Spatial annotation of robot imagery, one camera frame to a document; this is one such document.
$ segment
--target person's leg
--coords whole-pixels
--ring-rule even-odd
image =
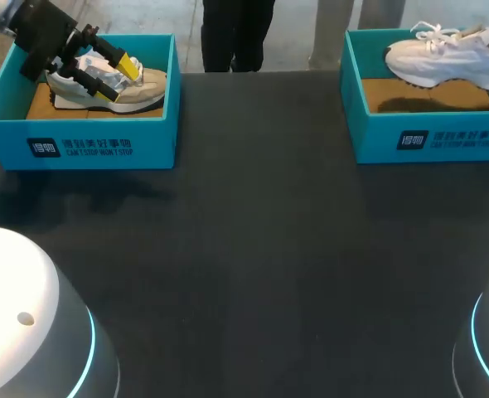
[[[364,0],[359,29],[391,29],[401,25],[405,0]]]
[[[244,0],[235,31],[234,72],[257,72],[263,65],[263,42],[274,14],[274,0]]]
[[[241,0],[203,0],[202,60],[206,72],[227,72],[234,56]]]
[[[314,46],[309,69],[338,68],[344,46],[344,34],[350,23],[353,0],[318,0]]]

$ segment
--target cardboard insert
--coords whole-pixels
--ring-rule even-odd
[[[371,113],[467,112],[489,110],[489,94],[465,80],[451,80],[432,89],[413,87],[400,79],[363,79]]]
[[[57,110],[51,103],[49,85],[40,83],[27,113],[27,120],[48,119],[112,119],[112,118],[161,118],[163,108],[149,110],[141,114],[115,114],[110,111]]]

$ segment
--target dark tabletop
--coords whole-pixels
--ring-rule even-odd
[[[0,168],[0,226],[108,330],[122,397],[455,397],[489,163],[357,166],[338,91],[184,75],[174,170]]]

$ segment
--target concrete floor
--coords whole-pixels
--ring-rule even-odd
[[[80,22],[97,25],[103,32],[169,33],[177,36],[182,71],[202,72],[202,0],[52,0]],[[355,0],[350,27],[356,27],[361,0]],[[312,53],[317,0],[278,0],[274,21],[265,42],[264,70],[305,70]],[[417,21],[439,22],[446,27],[489,25],[489,0],[406,0],[402,27]],[[332,25],[346,25],[335,21]],[[0,36],[0,65],[10,46]],[[331,37],[331,46],[341,46]]]

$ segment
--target shoe box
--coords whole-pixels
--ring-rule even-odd
[[[163,108],[116,115],[56,110],[45,79],[20,75],[13,46],[0,70],[0,163],[6,170],[168,169],[175,161],[181,75],[173,35],[103,35],[145,67],[167,72]]]
[[[342,104],[358,163],[489,161],[489,91],[465,80],[414,87],[387,69],[387,46],[408,30],[347,32]]]

